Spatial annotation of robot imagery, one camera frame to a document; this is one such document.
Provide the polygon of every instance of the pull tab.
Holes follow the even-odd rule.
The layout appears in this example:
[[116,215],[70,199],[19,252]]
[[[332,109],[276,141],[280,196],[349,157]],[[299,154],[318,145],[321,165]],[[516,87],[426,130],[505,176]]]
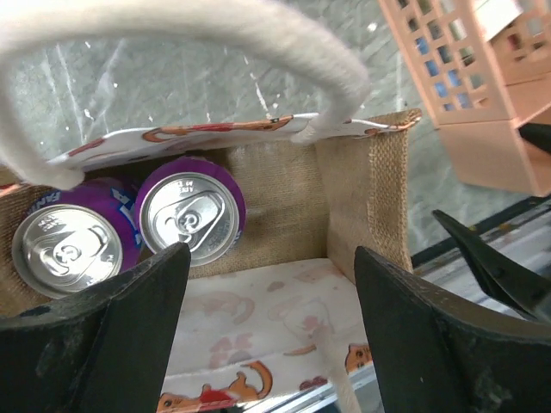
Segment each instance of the pull tab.
[[153,225],[168,245],[180,241],[188,243],[190,250],[194,251],[225,210],[223,198],[215,192],[206,191],[162,208],[154,217]]
[[52,275],[71,276],[78,279],[90,264],[106,248],[108,234],[102,227],[94,225],[87,229],[74,231],[59,241],[59,234],[45,237],[36,243],[40,251],[40,260]]

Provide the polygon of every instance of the purple soda can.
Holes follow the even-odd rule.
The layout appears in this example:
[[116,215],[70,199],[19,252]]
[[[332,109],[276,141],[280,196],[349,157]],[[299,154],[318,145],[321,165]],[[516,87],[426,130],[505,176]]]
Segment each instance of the purple soda can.
[[191,266],[223,256],[245,227],[245,199],[227,170],[197,157],[180,157],[150,174],[138,192],[135,221],[154,253],[177,242]]
[[97,178],[39,198],[12,243],[21,278],[59,299],[136,265],[142,247],[133,220],[137,192],[133,182]]

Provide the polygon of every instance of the can lid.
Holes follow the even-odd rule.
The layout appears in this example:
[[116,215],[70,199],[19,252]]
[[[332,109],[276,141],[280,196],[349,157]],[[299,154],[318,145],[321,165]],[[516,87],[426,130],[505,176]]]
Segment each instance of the can lid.
[[12,245],[15,268],[52,298],[76,293],[117,274],[122,245],[113,226],[88,208],[55,205],[27,217]]
[[159,252],[184,242],[191,266],[212,262],[233,244],[239,225],[231,192],[211,176],[182,172],[164,178],[145,196],[139,213],[145,243]]

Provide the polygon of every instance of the robotic claw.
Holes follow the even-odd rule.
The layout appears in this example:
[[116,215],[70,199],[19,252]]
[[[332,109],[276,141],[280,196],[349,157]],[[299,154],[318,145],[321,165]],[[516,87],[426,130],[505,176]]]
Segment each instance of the robotic claw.
[[[551,282],[448,215],[435,217],[482,290],[525,319],[359,247],[356,286],[385,411],[549,411]],[[176,244],[79,294],[1,319],[0,410],[155,412],[189,260]]]

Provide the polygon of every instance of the white cord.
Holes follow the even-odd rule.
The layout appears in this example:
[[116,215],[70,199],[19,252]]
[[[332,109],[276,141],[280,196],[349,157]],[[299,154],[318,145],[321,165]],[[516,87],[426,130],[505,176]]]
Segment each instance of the white cord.
[[313,342],[324,359],[327,377],[335,387],[340,410],[343,413],[362,413],[343,360],[331,337],[330,329],[327,327],[317,328],[313,332]]
[[[143,33],[236,46],[311,80],[326,93],[330,104],[292,137],[295,143],[319,139],[320,128],[349,119],[368,95],[368,73],[358,58],[318,23],[273,0],[6,2],[0,13],[0,76],[6,65],[24,53],[56,41]],[[0,78],[0,158],[4,164],[33,184],[60,189],[78,185],[82,172],[47,164],[25,139],[5,81]]]

